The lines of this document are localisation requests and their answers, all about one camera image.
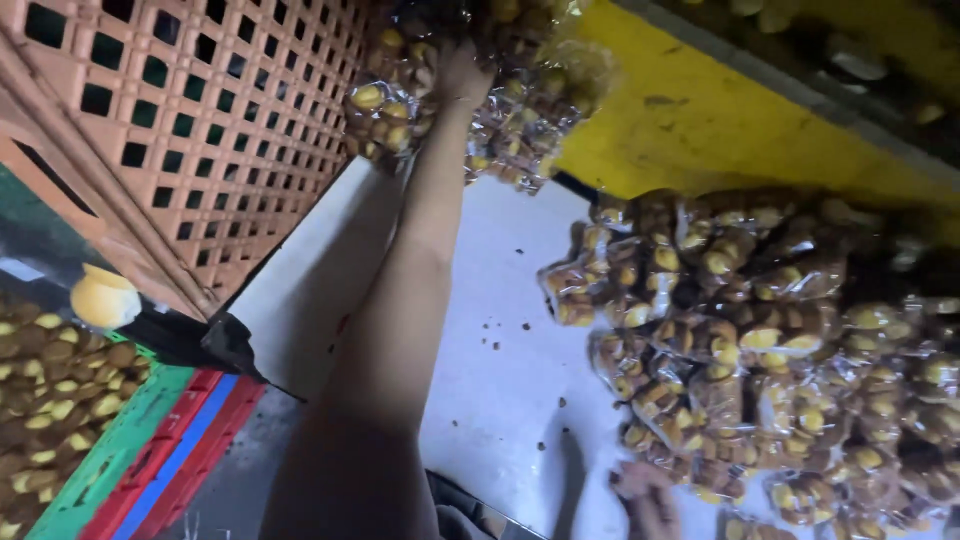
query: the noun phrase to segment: green plastic crate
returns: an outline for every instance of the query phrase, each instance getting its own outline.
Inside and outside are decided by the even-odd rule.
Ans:
[[[127,341],[116,332],[105,336],[113,342]],[[113,423],[63,489],[37,520],[26,540],[72,540],[93,517],[130,467],[140,449],[154,435],[160,421],[183,393],[192,367],[175,367],[156,361],[156,353],[136,345],[139,355],[152,358],[150,377],[113,419]]]

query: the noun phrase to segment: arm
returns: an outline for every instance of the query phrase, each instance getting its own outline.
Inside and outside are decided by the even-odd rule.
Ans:
[[[417,434],[450,295],[467,129],[492,79],[473,55],[466,45],[441,54],[440,107],[393,244],[323,395],[291,440],[264,540],[438,537]]]

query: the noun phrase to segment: plastic crate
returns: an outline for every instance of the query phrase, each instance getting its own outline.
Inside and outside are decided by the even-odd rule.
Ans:
[[[112,341],[126,341],[108,332]],[[156,355],[139,345],[140,355]],[[194,375],[193,368],[174,367],[154,361],[150,377],[133,394],[113,419],[109,429],[97,440],[80,467],[50,502],[43,515],[27,534],[27,540],[69,540],[76,538],[93,517],[156,427],[174,407]]]
[[[64,215],[91,244],[137,240],[125,277],[210,316],[347,162],[367,4],[5,0],[0,132],[92,210]]]
[[[120,528],[112,535],[101,534],[98,538],[149,540],[173,524],[233,436],[247,422],[265,390],[264,384],[250,378],[224,376]]]
[[[156,428],[154,436],[143,445],[109,497],[81,531],[80,540],[110,538],[120,527],[140,494],[173,453],[222,376],[217,371],[196,371],[183,389],[180,399]]]

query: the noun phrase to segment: person's hand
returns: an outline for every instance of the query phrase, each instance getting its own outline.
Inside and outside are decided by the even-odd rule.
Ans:
[[[460,44],[444,41],[434,84],[441,107],[453,105],[473,111],[483,105],[493,83],[493,71],[481,68],[476,54],[469,38]]]
[[[670,488],[673,482],[649,463],[621,462],[611,487],[627,510],[629,540],[680,540],[680,520]]]

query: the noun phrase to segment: red plastic crate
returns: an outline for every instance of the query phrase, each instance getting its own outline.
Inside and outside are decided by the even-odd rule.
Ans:
[[[177,403],[157,426],[154,436],[140,449],[107,499],[97,508],[78,540],[104,540],[120,527],[147,484],[177,447],[183,432],[190,426],[222,375],[219,371],[196,370]]]
[[[237,381],[220,412],[170,480],[170,484],[163,490],[163,494],[156,500],[132,540],[149,540],[177,521],[204,483],[206,476],[227,451],[233,436],[247,423],[266,389],[265,384],[259,384],[247,377],[241,377]],[[125,516],[126,512],[118,519],[118,523]]]

